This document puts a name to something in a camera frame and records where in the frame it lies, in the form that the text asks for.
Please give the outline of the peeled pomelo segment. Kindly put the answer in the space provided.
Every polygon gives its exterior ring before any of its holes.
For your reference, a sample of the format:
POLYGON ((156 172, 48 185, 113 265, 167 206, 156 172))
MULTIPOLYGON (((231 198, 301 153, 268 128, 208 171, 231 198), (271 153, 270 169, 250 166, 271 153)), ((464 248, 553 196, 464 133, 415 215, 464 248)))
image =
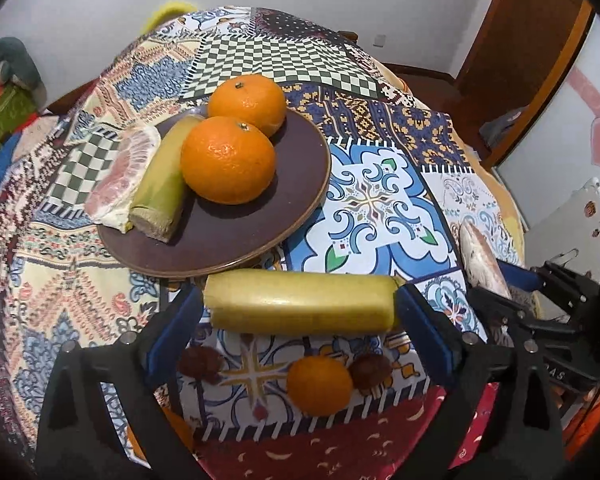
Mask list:
POLYGON ((486 238, 468 220, 460 224, 460 255, 472 287, 482 287, 498 296, 512 298, 486 238))

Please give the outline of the long yellow sugarcane piece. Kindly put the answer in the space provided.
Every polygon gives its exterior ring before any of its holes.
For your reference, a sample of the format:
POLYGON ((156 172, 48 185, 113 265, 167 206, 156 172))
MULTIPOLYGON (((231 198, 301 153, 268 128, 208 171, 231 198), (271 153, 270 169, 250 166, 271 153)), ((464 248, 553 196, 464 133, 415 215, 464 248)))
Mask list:
POLYGON ((396 326, 390 276, 239 269, 212 274, 204 306, 219 330, 255 335, 375 335, 396 326))

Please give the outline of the short yellow sugarcane piece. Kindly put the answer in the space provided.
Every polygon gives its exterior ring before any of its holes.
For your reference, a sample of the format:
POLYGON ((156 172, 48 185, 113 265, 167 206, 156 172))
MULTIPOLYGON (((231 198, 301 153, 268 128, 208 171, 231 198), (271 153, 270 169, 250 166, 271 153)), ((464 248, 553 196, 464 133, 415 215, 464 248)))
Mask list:
POLYGON ((132 199, 132 226, 159 242, 169 243, 178 228, 188 194, 181 172, 182 146, 203 120, 199 115, 187 115, 170 128, 132 199))

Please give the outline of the large orange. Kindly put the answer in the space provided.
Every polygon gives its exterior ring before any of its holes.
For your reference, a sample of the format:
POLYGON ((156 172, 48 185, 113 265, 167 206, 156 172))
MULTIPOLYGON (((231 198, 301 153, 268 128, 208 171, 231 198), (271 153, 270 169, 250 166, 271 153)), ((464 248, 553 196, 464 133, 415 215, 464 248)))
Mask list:
POLYGON ((181 149, 181 174, 199 197, 221 205, 258 198, 271 184, 276 154, 258 128, 226 116, 203 120, 181 149))

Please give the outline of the medium orange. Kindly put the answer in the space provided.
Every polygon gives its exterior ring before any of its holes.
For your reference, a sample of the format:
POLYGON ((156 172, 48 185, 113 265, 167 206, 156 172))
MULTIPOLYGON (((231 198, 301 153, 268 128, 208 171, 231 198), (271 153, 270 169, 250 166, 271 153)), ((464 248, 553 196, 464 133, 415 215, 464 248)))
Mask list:
POLYGON ((207 106, 209 117, 239 119, 257 127, 269 138, 282 128, 286 110, 283 90, 272 79, 260 74, 224 81, 213 91, 207 106))

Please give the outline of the dark red date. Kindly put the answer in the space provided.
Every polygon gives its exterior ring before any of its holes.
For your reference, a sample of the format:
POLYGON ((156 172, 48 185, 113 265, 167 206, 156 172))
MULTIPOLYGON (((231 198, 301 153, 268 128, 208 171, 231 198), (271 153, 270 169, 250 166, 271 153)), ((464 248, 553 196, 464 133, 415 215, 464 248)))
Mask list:
POLYGON ((358 356, 348 367, 352 385, 358 390, 370 390, 380 385, 392 372, 390 361, 378 353, 358 356))
POLYGON ((215 348, 189 346, 181 354, 178 371, 186 377, 215 385, 221 380, 223 365, 224 359, 215 348))

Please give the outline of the patchwork patterned tablecloth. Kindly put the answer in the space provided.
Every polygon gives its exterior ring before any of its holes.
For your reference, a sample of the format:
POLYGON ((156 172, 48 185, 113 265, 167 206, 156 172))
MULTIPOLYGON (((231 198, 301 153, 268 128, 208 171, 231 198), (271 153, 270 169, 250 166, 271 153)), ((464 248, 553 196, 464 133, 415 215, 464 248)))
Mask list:
POLYGON ((335 141, 390 141, 427 182, 462 179, 439 200, 452 231, 471 218, 498 258, 524 258, 513 200, 452 127, 352 41, 282 11, 221 6, 136 40, 56 127, 35 122, 0 151, 0 435, 31 468, 44 391, 60 346, 110 344, 138 330, 175 286, 129 270, 106 251, 83 203, 116 151, 117 128, 190 110, 222 48, 229 68, 272 52, 288 105, 335 141))

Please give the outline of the dark purple round plate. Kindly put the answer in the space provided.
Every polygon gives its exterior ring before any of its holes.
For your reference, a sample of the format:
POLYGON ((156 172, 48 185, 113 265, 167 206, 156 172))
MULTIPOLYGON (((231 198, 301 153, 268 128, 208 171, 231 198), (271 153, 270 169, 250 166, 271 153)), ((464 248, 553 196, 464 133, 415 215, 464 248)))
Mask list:
POLYGON ((194 278, 249 262, 294 234, 325 198, 329 144, 309 119, 288 110, 273 138, 276 177, 256 200, 224 206, 190 194, 170 242, 138 229, 122 234, 97 228, 102 244, 122 266, 154 278, 194 278))

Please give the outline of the brown wooden door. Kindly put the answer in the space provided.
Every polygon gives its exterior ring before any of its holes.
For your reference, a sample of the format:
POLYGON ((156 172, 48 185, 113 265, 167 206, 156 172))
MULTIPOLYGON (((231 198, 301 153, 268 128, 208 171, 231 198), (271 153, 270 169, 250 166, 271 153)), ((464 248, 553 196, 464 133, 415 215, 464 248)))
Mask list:
POLYGON ((562 83, 593 21, 588 0, 492 0, 455 88, 456 132, 492 167, 562 83))

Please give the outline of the green fabric box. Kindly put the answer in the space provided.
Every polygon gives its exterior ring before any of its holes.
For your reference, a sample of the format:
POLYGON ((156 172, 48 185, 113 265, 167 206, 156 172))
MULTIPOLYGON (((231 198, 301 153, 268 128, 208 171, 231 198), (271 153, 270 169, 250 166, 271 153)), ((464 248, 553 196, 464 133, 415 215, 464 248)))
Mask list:
POLYGON ((14 133, 33 114, 35 102, 30 93, 14 84, 0 87, 0 144, 4 136, 14 133))

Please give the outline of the grey plush toy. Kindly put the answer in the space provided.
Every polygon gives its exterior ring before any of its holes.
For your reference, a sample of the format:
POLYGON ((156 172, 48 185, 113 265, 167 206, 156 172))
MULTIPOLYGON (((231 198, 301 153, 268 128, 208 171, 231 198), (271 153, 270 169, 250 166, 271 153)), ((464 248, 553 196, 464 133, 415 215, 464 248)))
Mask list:
POLYGON ((0 81, 12 82, 29 92, 38 108, 45 104, 46 89, 40 72, 18 38, 0 38, 0 81))

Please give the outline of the yellow fuzzy chair back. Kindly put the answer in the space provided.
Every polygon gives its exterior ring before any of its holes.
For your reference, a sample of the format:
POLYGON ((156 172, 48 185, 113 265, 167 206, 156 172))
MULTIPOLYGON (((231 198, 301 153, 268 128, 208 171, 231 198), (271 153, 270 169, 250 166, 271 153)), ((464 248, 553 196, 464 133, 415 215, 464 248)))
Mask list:
POLYGON ((184 0, 169 0, 158 7, 157 10, 151 13, 143 28, 140 31, 142 36, 148 35, 156 29, 170 23, 170 21, 180 18, 181 16, 196 12, 198 6, 184 0))

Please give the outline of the white wall socket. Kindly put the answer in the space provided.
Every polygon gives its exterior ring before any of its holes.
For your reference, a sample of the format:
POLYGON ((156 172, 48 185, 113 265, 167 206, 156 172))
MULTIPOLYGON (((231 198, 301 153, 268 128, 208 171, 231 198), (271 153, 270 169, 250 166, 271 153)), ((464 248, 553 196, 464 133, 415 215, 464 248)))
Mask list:
POLYGON ((374 38, 373 46, 378 47, 378 48, 383 48, 383 47, 385 47, 385 43, 386 43, 386 36, 385 35, 377 35, 374 38))

